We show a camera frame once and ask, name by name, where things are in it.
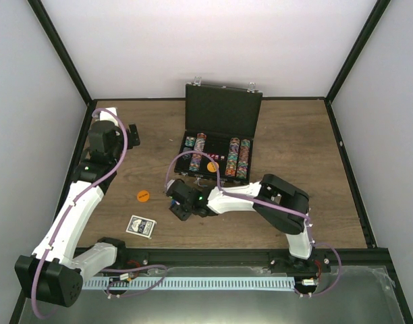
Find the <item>orange round button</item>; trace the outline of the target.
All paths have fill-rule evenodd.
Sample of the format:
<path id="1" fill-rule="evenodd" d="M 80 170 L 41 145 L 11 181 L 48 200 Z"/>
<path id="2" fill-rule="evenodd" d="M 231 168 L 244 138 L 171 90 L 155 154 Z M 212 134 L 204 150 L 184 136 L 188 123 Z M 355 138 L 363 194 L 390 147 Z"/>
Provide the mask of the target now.
<path id="1" fill-rule="evenodd" d="M 207 171 L 211 172 L 211 173 L 215 173 L 219 170 L 219 164 L 216 162 L 209 162 L 206 166 Z"/>
<path id="2" fill-rule="evenodd" d="M 150 193 L 147 190 L 141 190 L 137 193 L 136 198 L 139 202 L 145 203 L 150 199 Z"/>

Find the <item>black poker chip case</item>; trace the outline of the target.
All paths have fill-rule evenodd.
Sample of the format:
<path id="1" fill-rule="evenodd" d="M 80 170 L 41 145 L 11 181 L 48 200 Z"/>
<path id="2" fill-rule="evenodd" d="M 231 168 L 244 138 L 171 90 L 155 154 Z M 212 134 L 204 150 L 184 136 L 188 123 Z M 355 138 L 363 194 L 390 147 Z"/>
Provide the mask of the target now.
<path id="1" fill-rule="evenodd" d="M 219 164 L 220 182 L 234 184 L 248 184 L 254 135 L 256 132 L 260 106 L 263 94 L 251 82 L 245 88 L 207 84 L 200 76 L 193 82 L 187 83 L 185 89 L 185 132 L 180 145 L 183 154 L 174 164 L 174 172 L 180 175 L 192 176 L 196 179 L 216 180 L 217 174 L 207 171 L 207 164 L 212 159 L 209 153 L 224 155 L 224 161 L 215 161 Z M 189 165 L 194 147 L 184 145 L 187 136 L 196 137 L 198 133 L 206 134 L 202 160 L 198 171 L 190 171 Z M 225 175 L 229 142 L 232 138 L 250 141 L 248 158 L 248 173 L 246 179 Z"/>

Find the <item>black front mounting rail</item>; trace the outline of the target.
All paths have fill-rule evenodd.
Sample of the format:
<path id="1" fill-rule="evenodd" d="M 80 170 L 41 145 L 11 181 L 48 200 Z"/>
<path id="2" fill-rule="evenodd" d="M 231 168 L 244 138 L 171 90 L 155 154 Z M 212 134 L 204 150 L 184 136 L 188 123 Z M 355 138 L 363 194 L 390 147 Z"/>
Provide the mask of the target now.
<path id="1" fill-rule="evenodd" d="M 386 267 L 393 263 L 386 248 L 316 248 L 307 261 L 292 257 L 287 249 L 170 249 L 129 248 L 122 261 L 110 266 L 127 269 L 136 265 L 165 265 L 172 267 L 261 267 L 274 273 L 312 275 L 318 269 L 329 273 L 338 266 Z"/>

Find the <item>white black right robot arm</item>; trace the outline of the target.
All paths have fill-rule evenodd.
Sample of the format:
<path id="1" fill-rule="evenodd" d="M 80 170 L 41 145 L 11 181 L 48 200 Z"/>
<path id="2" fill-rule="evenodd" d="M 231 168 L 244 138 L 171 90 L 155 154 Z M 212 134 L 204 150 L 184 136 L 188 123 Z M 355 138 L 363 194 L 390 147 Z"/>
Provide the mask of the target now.
<path id="1" fill-rule="evenodd" d="M 314 265 L 310 234 L 309 195 L 273 174 L 259 182 L 202 190 L 183 180 L 169 180 L 166 196 L 173 200 L 169 210 L 180 220 L 191 215 L 212 217 L 230 212 L 256 212 L 279 232 L 285 234 L 291 266 L 305 272 Z"/>

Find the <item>poker chip row right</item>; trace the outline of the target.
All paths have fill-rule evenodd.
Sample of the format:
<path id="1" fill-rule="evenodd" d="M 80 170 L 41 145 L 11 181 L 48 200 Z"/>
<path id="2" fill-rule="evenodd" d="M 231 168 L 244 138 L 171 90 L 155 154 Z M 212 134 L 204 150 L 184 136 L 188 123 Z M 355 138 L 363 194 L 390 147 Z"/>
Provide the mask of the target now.
<path id="1" fill-rule="evenodd" d="M 243 139 L 240 143 L 240 151 L 236 170 L 236 177 L 246 179 L 248 173 L 248 158 L 250 154 L 250 141 Z"/>

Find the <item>tall poker chip row left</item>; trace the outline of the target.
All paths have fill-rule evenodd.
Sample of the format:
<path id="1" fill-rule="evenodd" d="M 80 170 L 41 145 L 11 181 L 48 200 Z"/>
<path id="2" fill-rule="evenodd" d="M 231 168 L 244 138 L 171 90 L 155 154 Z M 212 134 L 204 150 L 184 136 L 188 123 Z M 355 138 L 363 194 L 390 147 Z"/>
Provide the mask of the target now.
<path id="1" fill-rule="evenodd" d="M 207 139 L 207 135 L 204 133 L 198 133 L 196 136 L 196 140 L 194 143 L 194 151 L 197 151 L 197 153 L 192 154 L 192 158 L 190 160 L 190 165 L 189 165 L 189 170 L 190 171 L 198 171 L 200 168 L 200 162 L 202 160 L 202 155 L 200 152 L 203 152 L 204 150 L 204 145 Z"/>

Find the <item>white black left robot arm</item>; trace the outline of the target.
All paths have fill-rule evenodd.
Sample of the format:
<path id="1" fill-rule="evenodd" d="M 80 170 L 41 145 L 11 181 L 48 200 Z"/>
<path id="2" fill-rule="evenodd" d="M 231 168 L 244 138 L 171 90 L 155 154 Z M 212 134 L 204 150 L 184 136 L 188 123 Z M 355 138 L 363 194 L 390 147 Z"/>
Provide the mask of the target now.
<path id="1" fill-rule="evenodd" d="M 30 256 L 19 256 L 15 272 L 34 308 L 38 301 L 70 307 L 82 284 L 103 269 L 122 272 L 128 265 L 126 245 L 101 238 L 86 252 L 75 254 L 90 216 L 117 175 L 127 150 L 135 144 L 133 127 L 126 128 L 114 107 L 96 109 L 89 131 L 89 156 L 76 167 L 58 216 Z"/>

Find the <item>red dice row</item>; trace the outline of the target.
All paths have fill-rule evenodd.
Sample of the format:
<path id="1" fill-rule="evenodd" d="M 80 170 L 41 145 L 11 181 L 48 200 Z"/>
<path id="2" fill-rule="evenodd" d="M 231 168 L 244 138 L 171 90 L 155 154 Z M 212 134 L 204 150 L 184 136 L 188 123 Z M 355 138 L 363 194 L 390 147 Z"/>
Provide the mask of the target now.
<path id="1" fill-rule="evenodd" d="M 224 155 L 216 155 L 216 154 L 209 153 L 209 157 L 211 157 L 215 161 L 224 161 L 225 160 Z"/>

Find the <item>blue white card deck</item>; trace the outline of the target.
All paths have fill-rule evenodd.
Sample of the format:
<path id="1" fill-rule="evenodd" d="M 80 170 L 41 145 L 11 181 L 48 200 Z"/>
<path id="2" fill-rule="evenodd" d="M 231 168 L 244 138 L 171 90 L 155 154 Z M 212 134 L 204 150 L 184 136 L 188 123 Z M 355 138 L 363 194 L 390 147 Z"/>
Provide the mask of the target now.
<path id="1" fill-rule="evenodd" d="M 155 220 L 132 215 L 126 228 L 126 233 L 151 239 L 156 224 Z"/>

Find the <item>short poker chip stack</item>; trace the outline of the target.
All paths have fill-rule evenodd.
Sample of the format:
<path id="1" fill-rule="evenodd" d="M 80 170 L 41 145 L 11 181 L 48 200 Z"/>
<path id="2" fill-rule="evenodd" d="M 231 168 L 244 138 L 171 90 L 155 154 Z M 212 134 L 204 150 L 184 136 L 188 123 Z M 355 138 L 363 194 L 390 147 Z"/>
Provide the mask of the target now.
<path id="1" fill-rule="evenodd" d="M 184 145 L 186 147 L 193 147 L 195 145 L 195 142 L 196 142 L 196 137 L 187 136 L 186 139 L 185 139 Z"/>

